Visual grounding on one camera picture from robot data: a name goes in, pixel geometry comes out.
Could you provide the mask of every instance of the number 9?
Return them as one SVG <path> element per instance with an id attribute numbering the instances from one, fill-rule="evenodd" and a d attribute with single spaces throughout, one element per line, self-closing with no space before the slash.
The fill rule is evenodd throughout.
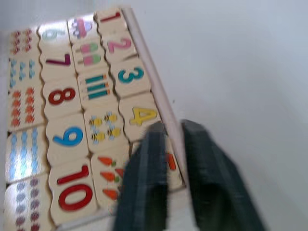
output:
<path id="1" fill-rule="evenodd" d="M 75 139 L 70 140 L 69 136 L 72 133 L 76 134 L 76 137 L 75 137 Z M 59 136 L 54 136 L 52 141 L 55 142 L 55 143 L 58 143 L 62 146 L 73 147 L 73 146 L 80 144 L 80 142 L 82 141 L 82 138 L 83 138 L 82 130 L 78 127 L 71 127 L 71 128 L 68 128 L 64 132 L 63 138 L 61 138 Z"/>

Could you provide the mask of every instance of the wooden puzzle tray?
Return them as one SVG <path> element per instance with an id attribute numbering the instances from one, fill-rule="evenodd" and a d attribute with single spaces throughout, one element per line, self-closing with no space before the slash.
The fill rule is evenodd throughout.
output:
<path id="1" fill-rule="evenodd" d="M 9 35 L 5 231 L 64 230 L 113 213 L 146 128 L 165 124 L 170 190 L 181 130 L 131 8 Z"/>

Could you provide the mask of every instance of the blue number 9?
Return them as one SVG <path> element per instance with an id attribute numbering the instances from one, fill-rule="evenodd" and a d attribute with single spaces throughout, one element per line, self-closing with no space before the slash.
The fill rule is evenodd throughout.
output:
<path id="1" fill-rule="evenodd" d="M 135 67 L 134 71 L 137 71 L 138 73 L 134 74 L 133 72 L 130 72 L 128 78 L 124 77 L 124 74 L 126 73 L 125 70 L 120 71 L 117 76 L 122 83 L 130 83 L 133 79 L 140 79 L 143 77 L 144 71 L 140 67 Z"/>
<path id="2" fill-rule="evenodd" d="M 75 139 L 70 140 L 69 136 L 72 133 L 76 134 L 76 137 Z M 54 136 L 52 141 L 63 146 L 73 147 L 78 145 L 82 141 L 82 138 L 83 138 L 82 130 L 78 127 L 71 127 L 64 132 L 63 138 L 59 136 Z"/>

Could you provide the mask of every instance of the bee illustration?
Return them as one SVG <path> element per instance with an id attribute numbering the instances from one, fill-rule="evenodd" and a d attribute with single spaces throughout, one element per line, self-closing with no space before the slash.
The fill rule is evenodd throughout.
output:
<path id="1" fill-rule="evenodd" d="M 107 130 L 107 135 L 110 140 L 113 140 L 115 137 L 118 137 L 121 134 L 121 129 L 115 128 L 114 126 L 109 127 Z"/>
<path id="2" fill-rule="evenodd" d="M 91 119 L 89 121 L 91 129 L 93 129 L 93 130 L 95 130 L 97 127 L 102 125 L 102 123 L 103 123 L 102 118 L 97 118 L 96 116 L 91 116 Z"/>
<path id="3" fill-rule="evenodd" d="M 117 116 L 115 114 L 112 114 L 111 112 L 107 112 L 107 114 L 104 117 L 104 121 L 106 121 L 106 125 L 111 125 L 111 123 L 114 123 L 117 121 Z"/>
<path id="4" fill-rule="evenodd" d="M 98 144 L 100 141 L 105 139 L 105 133 L 100 132 L 99 130 L 94 130 L 91 139 L 93 140 L 93 144 Z"/>

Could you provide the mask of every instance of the red number 10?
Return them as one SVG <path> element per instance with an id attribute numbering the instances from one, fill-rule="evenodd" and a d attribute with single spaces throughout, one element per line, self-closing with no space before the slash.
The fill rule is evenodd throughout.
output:
<path id="1" fill-rule="evenodd" d="M 88 175 L 89 175 L 89 168 L 88 168 L 87 165 L 83 165 L 81 167 L 81 172 L 74 173 L 72 175 L 59 178 L 57 180 L 57 184 L 58 185 L 66 184 L 66 183 L 71 182 L 73 180 L 77 180 L 77 179 L 80 179 L 80 178 L 83 178 L 83 177 L 87 177 Z M 66 200 L 67 196 L 69 194 L 75 193 L 77 191 L 84 191 L 86 193 L 86 196 L 78 202 L 71 203 L 71 204 L 66 203 L 65 200 Z M 59 196 L 58 202 L 59 202 L 59 206 L 60 206 L 61 209 L 65 210 L 65 211 L 75 211 L 75 210 L 81 209 L 84 206 L 86 206 L 92 200 L 92 197 L 93 197 L 93 191 L 88 185 L 86 185 L 86 184 L 76 184 L 76 185 L 72 185 L 72 186 L 64 189 Z"/>
<path id="2" fill-rule="evenodd" d="M 60 98 L 55 100 L 54 97 L 60 95 Z M 76 96 L 76 92 L 73 88 L 65 88 L 64 90 L 54 90 L 48 96 L 48 101 L 53 105 L 61 104 L 64 100 L 72 100 Z"/>

